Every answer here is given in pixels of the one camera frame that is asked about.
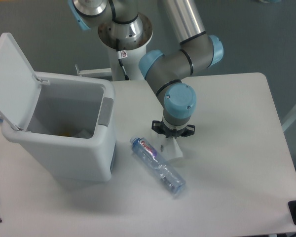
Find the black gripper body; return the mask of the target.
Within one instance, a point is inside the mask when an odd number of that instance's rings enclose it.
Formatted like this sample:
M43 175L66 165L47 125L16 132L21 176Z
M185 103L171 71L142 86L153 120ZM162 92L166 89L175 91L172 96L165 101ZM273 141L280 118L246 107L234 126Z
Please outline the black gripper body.
M175 139L178 137L184 136L185 132L187 131L186 127L180 130L170 129L163 123L161 124L161 129L162 129L162 134L165 135L166 138L173 137Z

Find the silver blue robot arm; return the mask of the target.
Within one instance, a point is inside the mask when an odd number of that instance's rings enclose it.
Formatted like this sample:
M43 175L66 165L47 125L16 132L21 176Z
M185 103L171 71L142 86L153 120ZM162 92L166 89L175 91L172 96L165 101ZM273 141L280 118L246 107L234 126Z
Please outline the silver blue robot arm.
M153 34L150 20L139 12L136 0L70 0L68 5L82 30L97 28L106 46L114 81L145 80L163 107L162 120L152 130L168 138L188 137L188 122L196 107L191 87L182 80L223 58L218 37L208 35L192 0L165 0L180 49L170 55L147 51Z

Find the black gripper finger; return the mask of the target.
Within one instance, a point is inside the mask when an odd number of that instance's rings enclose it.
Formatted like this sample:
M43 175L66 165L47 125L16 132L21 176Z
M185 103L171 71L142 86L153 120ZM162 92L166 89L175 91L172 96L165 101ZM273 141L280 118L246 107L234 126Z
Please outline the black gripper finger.
M188 137L188 136L192 136L194 134L195 134L195 126L188 124L182 133L182 137Z
M153 120L151 124L151 129L156 133L164 133L162 121Z

